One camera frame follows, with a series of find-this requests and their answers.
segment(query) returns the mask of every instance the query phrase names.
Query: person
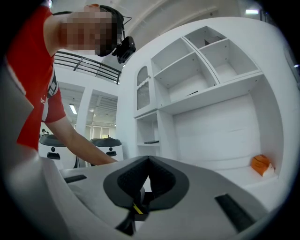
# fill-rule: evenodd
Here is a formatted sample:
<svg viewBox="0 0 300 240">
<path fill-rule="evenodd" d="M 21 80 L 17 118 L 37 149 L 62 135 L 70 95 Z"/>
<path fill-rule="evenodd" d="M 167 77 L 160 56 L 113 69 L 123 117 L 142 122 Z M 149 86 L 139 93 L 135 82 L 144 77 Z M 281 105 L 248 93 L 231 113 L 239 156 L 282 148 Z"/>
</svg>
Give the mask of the person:
<svg viewBox="0 0 300 240">
<path fill-rule="evenodd" d="M 47 3 L 39 6 L 12 41 L 7 54 L 7 68 L 33 105 L 17 143 L 38 150 L 41 121 L 75 155 L 93 165 L 113 163 L 72 127 L 61 102 L 53 68 L 59 49 L 101 50 L 115 38 L 113 17 L 98 4 L 65 15 L 52 15 Z"/>
</svg>

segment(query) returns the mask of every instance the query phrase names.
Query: ceiling light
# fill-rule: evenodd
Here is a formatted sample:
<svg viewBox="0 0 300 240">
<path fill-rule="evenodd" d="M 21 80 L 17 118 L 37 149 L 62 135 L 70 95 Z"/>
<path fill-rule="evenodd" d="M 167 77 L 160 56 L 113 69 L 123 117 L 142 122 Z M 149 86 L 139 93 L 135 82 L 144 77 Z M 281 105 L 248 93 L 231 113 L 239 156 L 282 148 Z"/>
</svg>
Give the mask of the ceiling light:
<svg viewBox="0 0 300 240">
<path fill-rule="evenodd" d="M 246 10 L 246 14 L 259 14 L 258 10 L 254 10 L 254 9 L 247 9 Z"/>
<path fill-rule="evenodd" d="M 74 114 L 77 114 L 76 109 L 75 109 L 75 107 L 74 107 L 74 104 L 69 104 L 69 106 L 70 106 L 72 112 L 73 112 Z"/>
</svg>

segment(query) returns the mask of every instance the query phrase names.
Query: black metal railing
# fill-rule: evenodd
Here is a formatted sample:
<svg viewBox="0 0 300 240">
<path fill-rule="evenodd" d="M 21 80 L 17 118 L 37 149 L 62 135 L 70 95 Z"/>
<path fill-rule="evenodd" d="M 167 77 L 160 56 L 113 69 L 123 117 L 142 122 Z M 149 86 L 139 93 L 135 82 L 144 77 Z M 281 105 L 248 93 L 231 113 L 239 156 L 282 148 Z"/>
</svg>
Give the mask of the black metal railing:
<svg viewBox="0 0 300 240">
<path fill-rule="evenodd" d="M 109 82 L 120 84 L 121 71 L 83 56 L 57 51 L 54 57 L 54 63 L 63 66 L 63 68 L 101 77 Z"/>
</svg>

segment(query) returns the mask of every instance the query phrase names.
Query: orange object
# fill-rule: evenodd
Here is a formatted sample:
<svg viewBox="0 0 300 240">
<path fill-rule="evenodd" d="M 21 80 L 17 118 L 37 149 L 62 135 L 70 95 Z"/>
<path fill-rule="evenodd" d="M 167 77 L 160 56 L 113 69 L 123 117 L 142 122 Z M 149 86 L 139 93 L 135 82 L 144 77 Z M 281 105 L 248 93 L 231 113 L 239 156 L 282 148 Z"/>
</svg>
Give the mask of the orange object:
<svg viewBox="0 0 300 240">
<path fill-rule="evenodd" d="M 257 155 L 252 158 L 251 166 L 257 171 L 261 176 L 269 169 L 271 161 L 263 154 Z"/>
</svg>

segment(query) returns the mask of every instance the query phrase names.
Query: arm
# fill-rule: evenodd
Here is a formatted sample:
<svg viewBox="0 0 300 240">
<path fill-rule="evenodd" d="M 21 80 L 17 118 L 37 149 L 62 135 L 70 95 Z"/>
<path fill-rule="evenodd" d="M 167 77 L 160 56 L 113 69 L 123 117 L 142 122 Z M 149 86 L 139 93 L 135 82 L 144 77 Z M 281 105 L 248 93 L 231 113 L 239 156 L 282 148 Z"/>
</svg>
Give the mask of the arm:
<svg viewBox="0 0 300 240">
<path fill-rule="evenodd" d="M 78 134 L 66 117 L 55 122 L 46 123 L 46 125 L 72 153 L 84 161 L 94 165 L 116 162 Z"/>
</svg>

